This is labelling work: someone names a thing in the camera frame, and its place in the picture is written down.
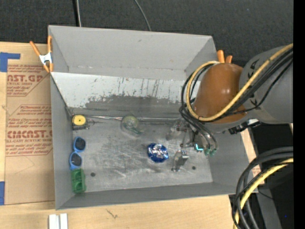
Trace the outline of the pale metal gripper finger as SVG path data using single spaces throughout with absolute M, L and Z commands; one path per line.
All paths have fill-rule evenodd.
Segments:
M 185 133 L 187 130 L 187 126 L 184 122 L 175 122 L 173 126 L 170 127 L 170 130 L 166 134 L 166 140 L 172 140 L 177 138 L 182 133 Z
M 181 149 L 176 151 L 174 158 L 173 158 L 173 166 L 172 171 L 178 172 L 180 170 L 180 167 L 185 164 L 185 162 L 188 160 L 189 155 L 188 151 L 185 149 Z

